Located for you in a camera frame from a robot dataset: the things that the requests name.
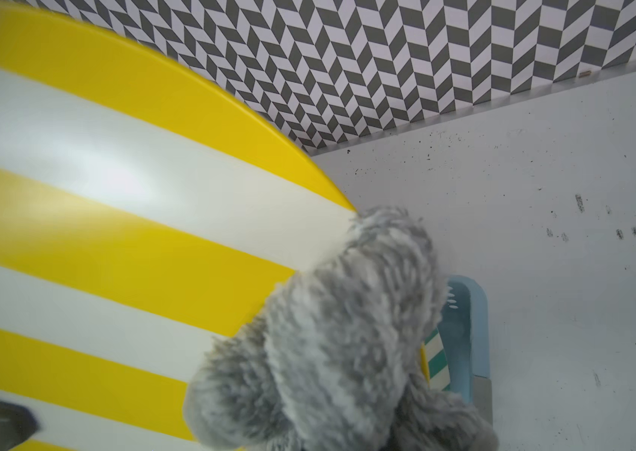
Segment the yellow white striped plate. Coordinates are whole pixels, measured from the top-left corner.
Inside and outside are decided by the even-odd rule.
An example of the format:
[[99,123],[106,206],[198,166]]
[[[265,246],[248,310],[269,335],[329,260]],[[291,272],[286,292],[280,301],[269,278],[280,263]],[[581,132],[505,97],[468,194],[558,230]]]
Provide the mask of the yellow white striped plate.
[[0,1],[0,401],[26,450],[195,450],[187,382],[355,210],[162,54]]

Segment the grey fluffy cloth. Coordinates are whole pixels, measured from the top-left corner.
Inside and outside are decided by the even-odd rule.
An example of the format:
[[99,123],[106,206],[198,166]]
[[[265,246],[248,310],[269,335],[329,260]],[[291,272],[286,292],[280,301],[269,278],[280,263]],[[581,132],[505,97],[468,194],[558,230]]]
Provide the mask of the grey fluffy cloth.
[[212,450],[495,450],[479,411],[422,372],[448,297],[419,219],[361,212],[337,251],[214,344],[187,387],[186,425]]

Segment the light blue plastic basket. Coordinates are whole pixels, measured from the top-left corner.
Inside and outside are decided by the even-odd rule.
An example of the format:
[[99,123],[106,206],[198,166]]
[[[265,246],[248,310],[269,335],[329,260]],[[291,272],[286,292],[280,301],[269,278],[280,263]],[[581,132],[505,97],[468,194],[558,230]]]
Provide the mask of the light blue plastic basket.
[[488,300],[469,277],[451,276],[449,287],[452,297],[442,310],[438,331],[447,353],[451,391],[473,404],[492,424]]

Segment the green white striped plate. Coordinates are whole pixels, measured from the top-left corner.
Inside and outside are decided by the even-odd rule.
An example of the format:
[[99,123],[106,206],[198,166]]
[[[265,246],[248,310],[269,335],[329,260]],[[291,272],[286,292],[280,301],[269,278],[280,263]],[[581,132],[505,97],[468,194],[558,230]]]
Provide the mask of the green white striped plate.
[[448,356],[439,331],[431,332],[424,342],[423,356],[430,389],[446,391],[451,388]]

